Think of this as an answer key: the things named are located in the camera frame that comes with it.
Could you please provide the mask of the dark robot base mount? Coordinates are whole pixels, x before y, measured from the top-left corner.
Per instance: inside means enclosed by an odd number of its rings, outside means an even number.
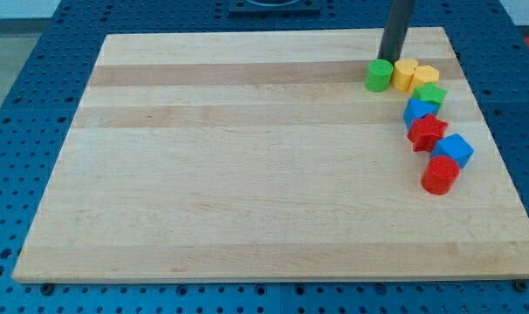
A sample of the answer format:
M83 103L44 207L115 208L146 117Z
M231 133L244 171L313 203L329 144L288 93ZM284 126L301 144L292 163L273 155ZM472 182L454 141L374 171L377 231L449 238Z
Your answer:
M229 0L228 15L320 13L320 0Z

